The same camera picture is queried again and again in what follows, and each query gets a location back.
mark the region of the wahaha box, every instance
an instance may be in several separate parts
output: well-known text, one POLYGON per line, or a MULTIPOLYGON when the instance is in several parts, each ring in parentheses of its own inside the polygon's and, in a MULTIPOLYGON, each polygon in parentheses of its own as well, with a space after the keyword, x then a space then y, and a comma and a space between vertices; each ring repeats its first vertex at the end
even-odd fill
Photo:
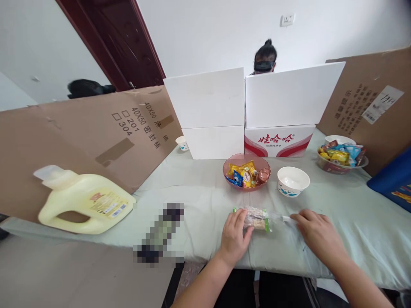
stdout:
POLYGON ((244 152, 262 157, 303 157, 315 128, 314 124, 246 128, 244 152))

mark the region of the white foam box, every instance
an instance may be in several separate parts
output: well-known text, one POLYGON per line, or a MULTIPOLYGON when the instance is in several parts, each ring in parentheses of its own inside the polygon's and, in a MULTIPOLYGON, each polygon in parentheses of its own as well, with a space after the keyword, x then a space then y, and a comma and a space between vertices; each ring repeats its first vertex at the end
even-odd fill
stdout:
POLYGON ((245 153, 263 157, 303 157, 316 126, 246 128, 245 153))
POLYGON ((244 69, 164 79, 181 128, 244 125, 244 69))
POLYGON ((248 76, 247 128, 319 123, 344 65, 248 76))
POLYGON ((228 159, 244 153, 244 126, 183 128, 195 160, 228 159))

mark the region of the wooden door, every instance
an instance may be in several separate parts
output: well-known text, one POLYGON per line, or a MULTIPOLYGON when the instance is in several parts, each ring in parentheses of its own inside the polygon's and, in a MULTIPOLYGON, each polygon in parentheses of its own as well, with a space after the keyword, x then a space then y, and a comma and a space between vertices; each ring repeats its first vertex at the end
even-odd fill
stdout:
POLYGON ((136 0, 56 0, 118 91, 165 78, 136 0))

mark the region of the door frame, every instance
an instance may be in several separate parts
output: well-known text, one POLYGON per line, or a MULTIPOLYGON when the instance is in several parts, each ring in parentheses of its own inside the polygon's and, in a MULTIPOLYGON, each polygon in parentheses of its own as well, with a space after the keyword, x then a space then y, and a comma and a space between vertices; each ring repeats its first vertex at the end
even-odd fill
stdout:
MULTIPOLYGON (((155 51, 154 44, 151 40, 146 23, 144 22, 143 15, 141 14, 141 11, 137 5, 137 0, 128 1, 130 1, 138 22, 143 28, 143 35, 149 43, 149 47, 154 55, 154 60, 157 67, 159 68, 161 77, 165 78, 166 75, 164 73, 163 67, 161 66, 157 52, 155 51)), ((90 51, 91 55, 94 57, 98 65, 106 74, 111 84, 115 86, 116 90, 130 90, 132 87, 128 83, 128 80, 125 78, 124 74, 121 72, 116 61, 112 57, 106 44, 104 43, 103 39, 101 38, 92 20, 89 18, 81 3, 79 3, 77 0, 56 0, 56 2, 86 45, 87 49, 90 51)))

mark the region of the cardboard box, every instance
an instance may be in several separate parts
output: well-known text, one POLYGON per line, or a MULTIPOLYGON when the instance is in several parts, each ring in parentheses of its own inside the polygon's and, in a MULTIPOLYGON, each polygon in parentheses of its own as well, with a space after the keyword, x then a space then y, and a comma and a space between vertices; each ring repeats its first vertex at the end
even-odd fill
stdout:
POLYGON ((183 129, 195 160, 228 159, 244 153, 244 126, 183 129))
POLYGON ((364 145, 374 176, 411 146, 411 48, 327 62, 338 61, 346 65, 317 128, 364 145))
POLYGON ((314 124, 246 128, 246 153, 268 157, 303 157, 311 140, 314 124))
MULTIPOLYGON (((38 222, 47 165, 102 175, 133 193, 182 135, 164 86, 0 113, 0 213, 38 222)), ((78 213, 64 219, 80 222, 78 213)))
POLYGON ((344 64, 248 76, 247 128, 319 123, 344 64))
POLYGON ((181 128, 244 125, 244 69, 164 79, 181 128))

